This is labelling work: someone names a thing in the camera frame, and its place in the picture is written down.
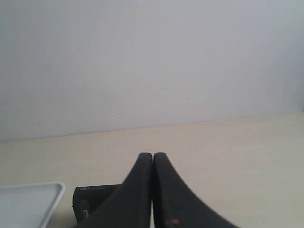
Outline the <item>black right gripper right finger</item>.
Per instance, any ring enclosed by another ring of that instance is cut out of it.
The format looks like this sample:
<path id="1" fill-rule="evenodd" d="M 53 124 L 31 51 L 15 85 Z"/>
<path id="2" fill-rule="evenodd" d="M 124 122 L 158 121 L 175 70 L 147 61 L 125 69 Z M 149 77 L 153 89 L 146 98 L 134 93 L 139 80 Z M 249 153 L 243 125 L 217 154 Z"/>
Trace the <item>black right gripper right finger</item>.
<path id="1" fill-rule="evenodd" d="M 163 152 L 153 157 L 153 216 L 156 228 L 236 227 L 193 193 Z"/>

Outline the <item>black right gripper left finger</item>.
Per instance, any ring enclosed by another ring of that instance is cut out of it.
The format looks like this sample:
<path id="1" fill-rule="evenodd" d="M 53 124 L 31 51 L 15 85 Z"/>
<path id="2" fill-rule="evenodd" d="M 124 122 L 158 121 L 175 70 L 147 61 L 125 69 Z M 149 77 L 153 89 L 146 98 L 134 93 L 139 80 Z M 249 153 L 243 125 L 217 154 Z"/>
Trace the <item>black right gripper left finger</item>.
<path id="1" fill-rule="evenodd" d="M 151 217 L 152 155 L 140 153 L 120 187 L 78 228 L 148 228 Z"/>

